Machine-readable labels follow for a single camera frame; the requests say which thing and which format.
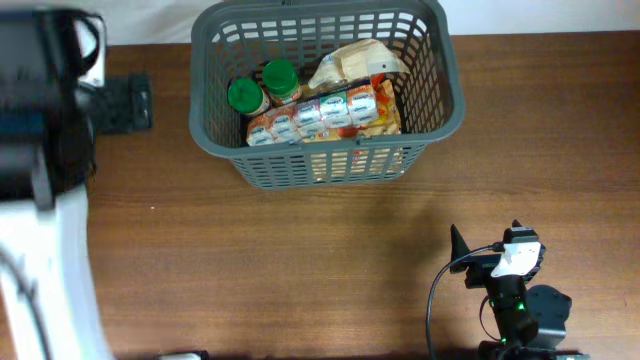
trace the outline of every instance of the white wall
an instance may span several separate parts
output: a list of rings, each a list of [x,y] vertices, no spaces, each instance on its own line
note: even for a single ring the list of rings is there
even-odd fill
[[[107,21],[111,44],[189,42],[195,19],[219,2],[51,1],[101,13]],[[447,12],[452,34],[640,30],[640,0],[440,0],[440,3]]]

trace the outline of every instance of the black machine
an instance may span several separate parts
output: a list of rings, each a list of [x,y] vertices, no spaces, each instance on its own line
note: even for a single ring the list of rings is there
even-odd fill
[[[565,322],[569,318],[571,298],[547,285],[534,286],[527,290],[526,284],[540,271],[540,264],[546,251],[539,244],[535,265],[526,273],[496,273],[505,255],[476,255],[484,251],[504,252],[505,247],[520,254],[532,251],[531,247],[520,247],[524,244],[539,244],[538,235],[530,227],[523,227],[517,220],[504,232],[502,242],[494,243],[474,251],[470,251],[462,235],[451,226],[451,262],[436,277],[427,307],[427,342],[431,359],[436,359],[431,341],[431,304],[435,295],[435,287],[440,277],[450,270],[452,274],[466,271],[465,286],[467,289],[485,288],[487,296],[480,307],[480,316],[486,302],[489,302],[500,332],[500,339],[494,342],[483,341],[478,347],[480,360],[584,360],[589,359],[572,351],[558,351],[556,346],[567,335]],[[517,261],[516,254],[507,254],[505,264]]]
[[[105,39],[102,19],[80,10],[0,13],[0,201],[52,209],[93,174],[97,134],[151,127],[148,77],[105,81]]]

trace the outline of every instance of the wooden table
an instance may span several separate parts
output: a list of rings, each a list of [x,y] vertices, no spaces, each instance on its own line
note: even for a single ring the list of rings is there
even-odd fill
[[[89,246],[118,356],[176,349],[425,353],[455,223],[472,247],[511,220],[548,247],[532,282],[573,298],[562,348],[640,353],[640,33],[454,39],[467,117],[397,181],[263,192],[192,141],[188,45],[111,49],[153,78],[151,133],[105,137]],[[475,348],[483,290],[446,275],[435,342]],[[13,350],[0,319],[0,358]],[[496,333],[489,311],[489,331]]]

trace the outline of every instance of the gray plastic basket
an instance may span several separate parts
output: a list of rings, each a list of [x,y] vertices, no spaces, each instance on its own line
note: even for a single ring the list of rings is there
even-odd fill
[[[324,55],[364,38],[382,41],[411,70],[388,75],[402,135],[246,145],[242,119],[227,102],[232,78],[252,76],[262,85],[264,64],[285,58],[308,79]],[[397,178],[428,144],[453,134],[464,117],[446,17],[435,0],[221,3],[198,17],[191,41],[191,134],[201,148],[230,159],[262,189]]]

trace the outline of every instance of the food package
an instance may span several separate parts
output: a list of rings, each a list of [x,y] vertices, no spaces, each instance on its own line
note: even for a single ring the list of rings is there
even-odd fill
[[[302,137],[308,137],[326,130],[320,112],[320,100],[310,100],[295,107],[295,123]]]
[[[379,40],[365,39],[325,56],[309,80],[309,88],[323,86],[331,89],[374,74],[390,72],[409,73],[409,68]]]
[[[390,80],[385,80],[375,92],[377,120],[365,125],[352,126],[341,129],[328,129],[317,135],[303,138],[303,142],[323,142],[338,141],[356,137],[366,137],[378,135],[399,135],[401,133],[401,120],[398,107],[396,106],[393,85]]]
[[[288,105],[266,113],[271,120],[269,132],[274,136],[276,143],[300,141],[301,136],[294,121],[294,110],[293,105]]]
[[[275,138],[269,132],[271,118],[264,113],[251,120],[247,128],[247,143],[249,146],[269,145],[275,143]]]
[[[362,85],[347,91],[347,107],[354,126],[378,119],[376,93],[371,85]]]
[[[340,91],[320,98],[320,113],[327,128],[351,126],[351,116],[347,107],[347,92]]]
[[[302,141],[313,143],[323,141],[339,141],[356,137],[400,134],[400,113],[396,106],[391,81],[386,80],[376,88],[378,119],[359,127],[329,129]],[[392,175],[404,172],[404,153],[401,146],[387,148],[369,148],[349,152],[334,152],[331,164],[326,154],[312,154],[311,169],[316,181],[328,181],[329,166],[331,179],[344,177],[347,171],[351,176],[358,175]]]

